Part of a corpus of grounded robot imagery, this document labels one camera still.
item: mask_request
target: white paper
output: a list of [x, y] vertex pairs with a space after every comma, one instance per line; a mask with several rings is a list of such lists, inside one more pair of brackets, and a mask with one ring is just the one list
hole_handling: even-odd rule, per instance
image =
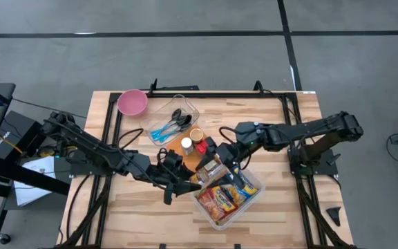
[[[39, 173], [46, 173], [45, 175], [56, 178], [55, 176], [55, 159], [52, 156], [47, 156], [38, 160], [33, 160], [28, 163], [24, 163], [22, 167], [30, 169]], [[18, 206], [24, 206], [32, 201], [35, 201], [51, 192], [48, 190], [42, 190], [38, 187], [28, 189], [18, 189], [18, 187], [32, 187], [24, 183], [15, 181], [15, 193], [17, 195]]]

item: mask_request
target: pink bowl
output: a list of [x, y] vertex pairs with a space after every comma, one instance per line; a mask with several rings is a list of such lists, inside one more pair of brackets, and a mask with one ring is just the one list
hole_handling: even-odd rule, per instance
[[149, 99], [144, 92], [133, 89], [121, 94], [117, 99], [117, 108], [126, 116], [136, 116], [146, 109], [148, 102]]

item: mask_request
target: concrete floor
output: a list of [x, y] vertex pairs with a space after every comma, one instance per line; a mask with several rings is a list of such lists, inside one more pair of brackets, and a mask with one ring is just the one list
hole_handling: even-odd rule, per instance
[[[398, 30], [398, 2], [285, 1], [291, 30]], [[275, 1], [0, 0], [0, 33], [176, 30], [281, 30]], [[338, 145], [343, 200], [354, 242], [398, 248], [398, 163], [385, 150], [398, 132], [398, 37], [293, 37], [303, 90], [316, 91], [323, 115], [349, 111], [365, 136]], [[292, 90], [283, 37], [0, 39], [0, 82], [15, 97], [85, 115], [94, 90], [197, 84], [247, 89], [256, 80]], [[14, 102], [41, 120], [49, 112]], [[398, 156], [398, 147], [393, 148]], [[9, 212], [0, 248], [56, 241], [65, 203]]]

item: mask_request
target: jar lid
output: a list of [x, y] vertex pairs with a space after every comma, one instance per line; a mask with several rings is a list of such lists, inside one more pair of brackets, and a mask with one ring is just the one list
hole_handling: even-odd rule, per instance
[[183, 139], [180, 141], [180, 145], [181, 145], [182, 147], [184, 147], [184, 148], [190, 148], [192, 144], [193, 144], [193, 142], [191, 141], [190, 138], [183, 138]]

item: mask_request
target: black object on floor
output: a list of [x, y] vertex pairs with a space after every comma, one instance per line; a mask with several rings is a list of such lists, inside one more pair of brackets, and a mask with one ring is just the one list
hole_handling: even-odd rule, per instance
[[328, 215], [330, 215], [332, 221], [337, 225], [340, 226], [340, 218], [339, 218], [339, 210], [341, 207], [331, 207], [326, 210]]

